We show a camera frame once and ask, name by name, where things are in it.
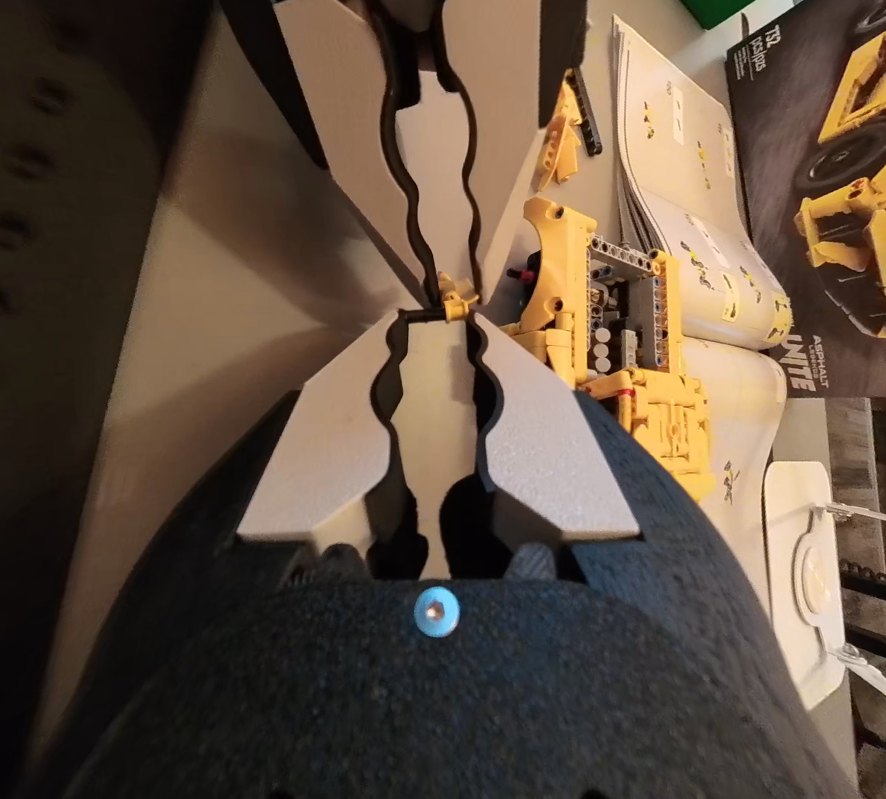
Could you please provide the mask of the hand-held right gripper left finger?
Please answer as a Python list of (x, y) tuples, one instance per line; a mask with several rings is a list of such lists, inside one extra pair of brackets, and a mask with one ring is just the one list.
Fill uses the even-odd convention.
[(374, 577), (421, 575), (425, 537), (393, 426), (407, 347), (407, 313), (389, 312), (305, 383), (239, 539), (301, 542), (314, 553), (349, 545)]

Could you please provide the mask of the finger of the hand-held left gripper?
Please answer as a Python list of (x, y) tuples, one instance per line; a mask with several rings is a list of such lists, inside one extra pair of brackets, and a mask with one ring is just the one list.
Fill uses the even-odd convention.
[(539, 122), (541, 0), (445, 0), (449, 65), (469, 111), (463, 167), (475, 208), (469, 246), (474, 287), (490, 301), (530, 194)]
[(338, 0), (284, 0), (275, 14), (331, 177), (409, 293), (438, 301), (418, 187), (396, 137), (398, 94), (385, 40)]

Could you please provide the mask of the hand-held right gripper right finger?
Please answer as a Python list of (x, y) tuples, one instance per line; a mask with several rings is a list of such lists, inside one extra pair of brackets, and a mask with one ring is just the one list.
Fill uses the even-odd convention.
[(467, 320), (475, 452), (443, 500), (453, 579), (496, 579), (525, 545), (641, 538), (580, 398), (482, 315)]

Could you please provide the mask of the pile of yellow brick parts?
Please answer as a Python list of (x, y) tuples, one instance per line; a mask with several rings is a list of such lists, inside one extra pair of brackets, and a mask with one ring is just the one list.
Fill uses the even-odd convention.
[(593, 114), (581, 69), (566, 72), (548, 123), (544, 144), (536, 164), (534, 186), (543, 191), (551, 182), (562, 184), (579, 169), (579, 150), (590, 157), (604, 151), (604, 143)]

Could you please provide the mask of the yellow brick subassembly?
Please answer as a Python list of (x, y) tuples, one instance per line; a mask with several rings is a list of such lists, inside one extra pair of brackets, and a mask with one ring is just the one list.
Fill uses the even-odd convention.
[(479, 294), (470, 279), (453, 279), (448, 273), (437, 273), (438, 293), (445, 321), (453, 323), (466, 319), (479, 302)]

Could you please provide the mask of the yellow toy brick car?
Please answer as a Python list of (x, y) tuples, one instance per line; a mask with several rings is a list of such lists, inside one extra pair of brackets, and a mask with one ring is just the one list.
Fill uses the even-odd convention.
[(507, 271), (526, 303), (502, 330), (602, 404), (700, 504), (715, 485), (711, 418), (684, 356), (679, 260), (609, 242), (593, 218), (540, 196), (525, 218), (539, 250)]

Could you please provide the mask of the grey desk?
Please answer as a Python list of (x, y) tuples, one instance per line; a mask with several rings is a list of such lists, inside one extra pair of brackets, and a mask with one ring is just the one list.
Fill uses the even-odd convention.
[[(320, 270), (344, 308), (345, 273), (299, 238), (308, 208), (355, 210), (329, 169), (222, 146), (208, 230), (253, 276)], [(279, 393), (145, 545), (21, 795), (854, 796), (735, 557), (601, 406), (580, 398), (646, 533), (563, 549), (551, 577), (457, 579), (467, 625), (435, 648), (418, 578), (235, 539), (300, 391)]]

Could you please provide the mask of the open instruction booklet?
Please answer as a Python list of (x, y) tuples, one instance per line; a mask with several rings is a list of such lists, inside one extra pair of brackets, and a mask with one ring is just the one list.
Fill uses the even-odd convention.
[(688, 437), (665, 426), (657, 455), (710, 517), (756, 518), (787, 400), (767, 352), (788, 338), (790, 298), (742, 222), (724, 106), (618, 17), (612, 72), (622, 233), (660, 266), (632, 293), (638, 362), (701, 398)]

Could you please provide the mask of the white document stand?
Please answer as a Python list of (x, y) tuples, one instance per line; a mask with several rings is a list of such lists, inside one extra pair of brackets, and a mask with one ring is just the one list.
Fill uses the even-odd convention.
[(847, 640), (836, 520), (884, 515), (833, 499), (817, 461), (773, 461), (763, 484), (772, 629), (804, 707), (833, 694), (849, 671), (880, 694), (885, 679)]

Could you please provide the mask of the toy car set box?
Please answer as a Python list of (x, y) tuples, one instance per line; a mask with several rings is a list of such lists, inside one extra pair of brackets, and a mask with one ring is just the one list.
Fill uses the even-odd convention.
[(885, 0), (803, 0), (725, 62), (751, 238), (792, 396), (885, 392)]

